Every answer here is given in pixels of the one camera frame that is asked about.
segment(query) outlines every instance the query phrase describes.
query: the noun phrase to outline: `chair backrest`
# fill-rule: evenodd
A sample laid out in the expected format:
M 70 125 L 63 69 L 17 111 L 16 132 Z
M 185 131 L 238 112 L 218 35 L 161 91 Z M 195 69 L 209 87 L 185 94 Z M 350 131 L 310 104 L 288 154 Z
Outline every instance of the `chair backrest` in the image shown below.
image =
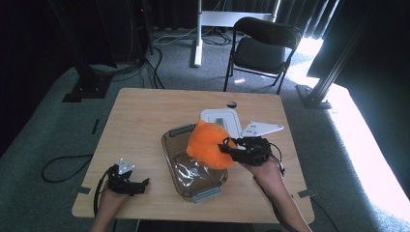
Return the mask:
M 301 41 L 299 29 L 293 26 L 265 21 L 255 17 L 242 17 L 234 25 L 234 37 L 241 31 L 264 44 L 296 49 Z

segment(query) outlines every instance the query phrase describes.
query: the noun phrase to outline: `wooden table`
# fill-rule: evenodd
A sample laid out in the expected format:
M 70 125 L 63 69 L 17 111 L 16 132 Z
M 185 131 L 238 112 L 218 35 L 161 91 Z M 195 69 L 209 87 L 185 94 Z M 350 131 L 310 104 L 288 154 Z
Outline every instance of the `wooden table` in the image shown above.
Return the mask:
M 195 124 L 204 109 L 226 108 L 229 101 L 238 104 L 236 111 L 242 128 L 250 121 L 284 125 L 284 130 L 263 137 L 280 147 L 286 168 L 285 182 L 306 221 L 313 222 L 309 198 L 298 195 L 306 189 L 306 184 L 279 96 L 130 88 L 120 91 L 112 108 L 82 184 L 91 192 L 78 194 L 73 214 L 84 218 L 94 216 L 97 183 L 108 167 L 123 158 L 136 165 L 132 182 L 146 178 L 151 182 L 144 194 L 131 197 L 118 218 L 278 223 L 252 175 L 238 163 L 228 168 L 228 180 L 222 185 L 221 194 L 211 199 L 193 204 L 183 199 L 174 187 L 161 137 L 170 129 Z

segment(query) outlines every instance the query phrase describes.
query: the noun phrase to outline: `glass baking dish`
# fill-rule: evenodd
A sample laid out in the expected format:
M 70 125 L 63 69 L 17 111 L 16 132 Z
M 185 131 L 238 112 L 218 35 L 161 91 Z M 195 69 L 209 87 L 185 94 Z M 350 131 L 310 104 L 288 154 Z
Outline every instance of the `glass baking dish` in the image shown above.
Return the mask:
M 169 172 L 177 192 L 185 200 L 197 203 L 221 193 L 226 182 L 226 169 L 217 170 L 201 165 L 187 154 L 190 134 L 195 125 L 185 125 L 168 131 L 162 137 L 162 147 Z

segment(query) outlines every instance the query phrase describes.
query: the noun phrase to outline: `gray carpet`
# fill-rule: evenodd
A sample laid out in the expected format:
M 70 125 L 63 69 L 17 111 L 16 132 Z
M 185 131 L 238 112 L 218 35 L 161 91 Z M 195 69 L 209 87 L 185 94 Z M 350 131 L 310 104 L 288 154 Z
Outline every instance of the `gray carpet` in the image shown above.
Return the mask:
M 158 74 L 166 89 L 222 90 L 229 46 L 205 43 L 200 68 L 192 66 L 193 41 L 157 47 L 163 54 Z M 408 221 L 382 214 L 368 201 L 329 112 L 303 107 L 295 80 L 306 73 L 312 58 L 296 53 L 280 94 L 307 187 L 318 192 L 316 201 L 339 231 L 410 231 Z M 156 66 L 160 60 L 158 51 L 148 55 L 148 59 Z M 95 68 L 111 70 L 103 66 Z M 245 82 L 233 83 L 240 78 Z M 71 213 L 75 201 L 73 189 L 81 185 L 86 169 L 66 182 L 51 184 L 42 180 L 42 168 L 57 157 L 92 154 L 103 132 L 103 123 L 94 130 L 96 120 L 106 121 L 121 88 L 151 88 L 152 73 L 145 65 L 139 72 L 115 76 L 105 99 L 62 102 L 77 79 L 75 69 L 71 69 L 56 80 L 0 159 L 0 231 L 87 231 L 90 228 L 91 218 L 77 218 Z M 229 81 L 228 91 L 274 93 L 276 88 L 269 86 L 271 81 L 238 74 Z M 53 180 L 64 178 L 86 160 L 63 160 L 51 165 L 46 175 Z M 325 213 L 317 205 L 312 206 L 313 231 L 336 231 Z M 134 231 L 136 225 L 137 220 L 120 219 L 116 231 Z M 274 224 L 254 224 L 253 228 L 255 231 L 279 229 Z

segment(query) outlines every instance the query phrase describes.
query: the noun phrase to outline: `black curtain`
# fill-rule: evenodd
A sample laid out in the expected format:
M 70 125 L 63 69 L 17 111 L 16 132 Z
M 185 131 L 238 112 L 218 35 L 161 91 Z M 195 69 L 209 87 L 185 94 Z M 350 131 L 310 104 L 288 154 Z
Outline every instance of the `black curtain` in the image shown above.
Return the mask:
M 410 198 L 410 2 L 344 0 L 307 75 L 329 75 L 370 6 L 368 26 L 335 83 L 348 89 Z
M 203 11 L 227 11 L 248 13 L 271 13 L 278 0 L 203 0 Z M 152 23 L 159 29 L 195 28 L 198 1 L 195 0 L 153 0 Z M 326 35 L 338 0 L 281 0 L 278 9 L 278 23 L 298 27 L 305 37 L 315 39 Z

